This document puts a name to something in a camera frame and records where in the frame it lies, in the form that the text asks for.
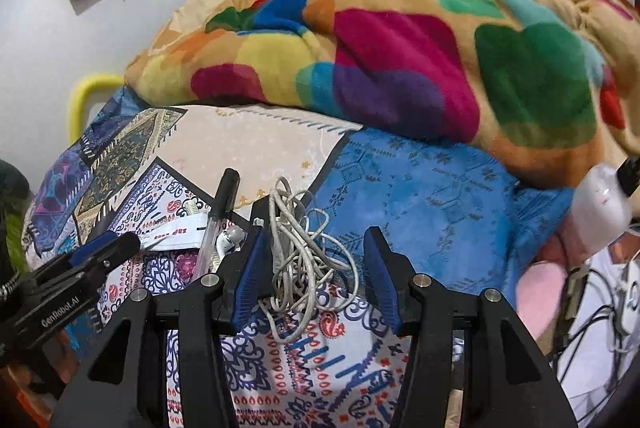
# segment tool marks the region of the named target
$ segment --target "bed sheet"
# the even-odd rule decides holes
[[[376,223],[394,248],[448,286],[470,293],[495,286],[508,296],[572,194],[523,188],[495,160],[470,147],[456,151],[297,109],[148,108],[123,117],[113,130],[108,140],[92,131],[92,144],[101,146],[77,153],[79,145],[91,143],[83,136],[47,175],[26,220],[23,240],[31,267],[107,229],[144,233],[189,209],[206,211],[223,170],[233,166],[241,173],[235,204],[241,217],[249,216],[251,204],[282,175],[294,190],[312,190],[316,205],[332,216],[329,233],[356,257],[362,255],[364,228]],[[88,170],[84,175],[70,176],[82,166]],[[417,249],[417,235],[434,227],[427,224],[432,215],[443,221],[435,225],[438,234]],[[482,236],[487,231],[493,236]],[[183,288],[195,256],[189,251],[137,255],[112,271],[100,291],[103,321],[135,287],[152,293]],[[340,300],[350,288],[349,281],[332,283],[321,293]],[[296,325],[293,316],[279,322],[283,332]],[[168,341],[169,421],[180,427],[175,332]],[[239,422],[387,426],[409,342],[395,337],[363,296],[343,313],[316,316],[298,342],[285,346],[273,341],[256,312],[242,332],[222,339]],[[461,350],[456,343],[454,352]]]

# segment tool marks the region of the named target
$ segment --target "tangled cord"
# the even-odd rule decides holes
[[[274,296],[259,303],[267,316],[273,339],[280,344],[290,343],[306,330],[314,313],[319,311],[341,312],[345,310],[358,292],[358,268],[353,256],[336,238],[323,231],[329,223],[329,215],[322,209],[307,210],[300,198],[311,195],[306,189],[291,192],[291,186],[280,177],[269,195],[269,219],[273,242],[273,289]],[[276,217],[276,206],[280,216]],[[309,214],[315,213],[324,220],[315,230],[310,229]],[[334,244],[347,258],[348,264],[327,256],[327,243]],[[331,281],[335,271],[351,270],[353,293],[340,305],[322,305],[316,291],[325,282]],[[302,313],[300,324],[291,334],[281,338],[270,309],[278,315]]]

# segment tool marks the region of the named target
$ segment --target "silver screw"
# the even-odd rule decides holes
[[[498,289],[487,289],[484,291],[484,297],[488,299],[490,302],[499,302],[502,298],[500,291]]]
[[[129,298],[131,298],[134,302],[142,302],[146,298],[149,292],[144,287],[138,287],[137,289],[133,289]]]
[[[218,277],[218,275],[213,273],[205,274],[200,279],[200,283],[205,287],[213,287],[219,281],[220,281],[220,278]]]
[[[417,274],[414,276],[414,283],[418,286],[418,287],[428,287],[431,285],[431,276],[429,276],[428,274]]]

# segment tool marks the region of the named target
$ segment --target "pink object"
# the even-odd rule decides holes
[[[530,266],[516,285],[518,316],[536,340],[548,328],[560,304],[567,274],[553,262]]]

